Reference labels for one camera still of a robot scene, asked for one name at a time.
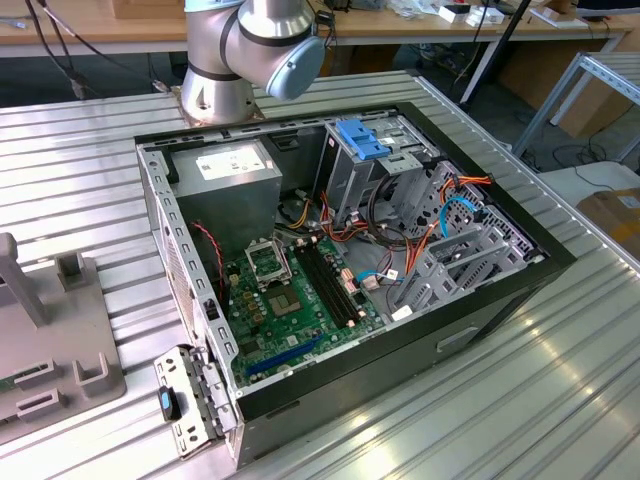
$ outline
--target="ram slot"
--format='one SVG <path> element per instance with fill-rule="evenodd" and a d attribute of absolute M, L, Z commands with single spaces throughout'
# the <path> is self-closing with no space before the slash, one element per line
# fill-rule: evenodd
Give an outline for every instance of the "ram slot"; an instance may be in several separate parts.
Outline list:
<path fill-rule="evenodd" d="M 336 326 L 345 328 L 349 320 L 355 322 L 358 312 L 318 250 L 300 248 L 296 249 L 295 255 Z"/>

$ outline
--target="blue latch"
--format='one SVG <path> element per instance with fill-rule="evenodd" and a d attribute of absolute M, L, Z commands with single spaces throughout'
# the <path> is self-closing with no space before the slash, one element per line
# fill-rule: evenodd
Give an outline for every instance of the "blue latch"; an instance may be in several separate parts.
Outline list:
<path fill-rule="evenodd" d="M 355 148 L 361 160 L 386 157 L 391 153 L 391 149 L 378 142 L 373 131 L 365 127 L 360 120 L 341 120 L 336 122 L 336 127 L 342 138 Z"/>

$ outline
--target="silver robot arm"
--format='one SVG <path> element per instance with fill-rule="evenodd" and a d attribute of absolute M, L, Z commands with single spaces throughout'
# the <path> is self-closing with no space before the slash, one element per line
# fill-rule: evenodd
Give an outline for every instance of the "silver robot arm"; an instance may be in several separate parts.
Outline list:
<path fill-rule="evenodd" d="M 255 108 L 251 83 L 292 100 L 320 72 L 324 43 L 312 35 L 306 0 L 186 0 L 185 12 L 182 106 L 196 121 L 246 120 Z"/>

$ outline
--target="desk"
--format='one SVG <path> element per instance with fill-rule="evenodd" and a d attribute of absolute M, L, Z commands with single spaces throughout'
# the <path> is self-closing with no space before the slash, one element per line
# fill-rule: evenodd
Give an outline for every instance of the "desk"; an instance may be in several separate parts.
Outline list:
<path fill-rule="evenodd" d="M 412 101 L 578 257 L 499 331 L 249 465 L 234 479 L 637 478 L 640 262 L 421 78 L 318 79 L 267 118 Z M 233 472 L 225 445 L 181 462 L 152 360 L 185 341 L 149 230 L 131 137 L 186 128 L 154 94 L 0 110 L 0 231 L 39 228 L 28 268 L 80 250 L 96 259 L 127 393 L 0 446 L 21 478 L 189 478 Z"/>
<path fill-rule="evenodd" d="M 86 40 L 104 53 L 149 53 L 186 51 L 187 32 L 184 19 L 171 20 L 119 20 L 113 17 L 109 0 L 50 0 L 51 8 L 69 23 Z M 320 0 L 312 0 L 314 8 L 323 8 Z M 2 0 L 0 15 L 26 13 L 23 0 Z M 41 22 L 45 37 L 56 43 L 49 22 Z M 580 40 L 607 38 L 602 51 L 610 52 L 632 30 L 622 20 L 613 19 L 604 24 L 593 24 L 590 28 L 558 30 L 534 18 L 529 23 L 521 22 L 512 41 Z M 43 56 L 44 50 L 38 42 L 35 29 L 20 30 L 0 24 L 0 57 Z M 465 101 L 484 71 L 489 58 L 498 45 L 498 40 L 507 27 L 487 25 L 481 29 L 478 39 L 489 42 L 478 68 L 471 78 L 462 98 Z M 471 42 L 476 28 L 462 24 L 451 24 L 437 16 L 407 20 L 391 10 L 367 12 L 351 10 L 336 12 L 336 30 L 340 46 L 413 44 L 413 43 L 462 43 Z M 90 52 L 73 39 L 69 39 L 69 50 L 75 55 Z M 53 48 L 56 54 L 62 51 Z"/>

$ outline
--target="metal slotted table surface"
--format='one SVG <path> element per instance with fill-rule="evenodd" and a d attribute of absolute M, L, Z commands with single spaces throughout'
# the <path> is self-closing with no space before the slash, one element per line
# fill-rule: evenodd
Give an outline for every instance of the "metal slotted table surface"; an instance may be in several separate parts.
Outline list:
<path fill-rule="evenodd" d="M 237 478 L 637 478 L 636 261 L 423 79 L 333 77 L 293 103 L 257 99 L 267 117 L 412 101 L 579 260 L 486 340 Z M 27 269 L 72 249 L 96 258 L 128 387 L 114 402 L 0 446 L 0 472 L 231 474 L 224 445 L 179 461 L 155 396 L 151 362 L 185 336 L 149 233 L 131 137 L 186 126 L 176 101 L 158 94 L 14 108 L 0 119 L 0 230 L 16 236 Z"/>

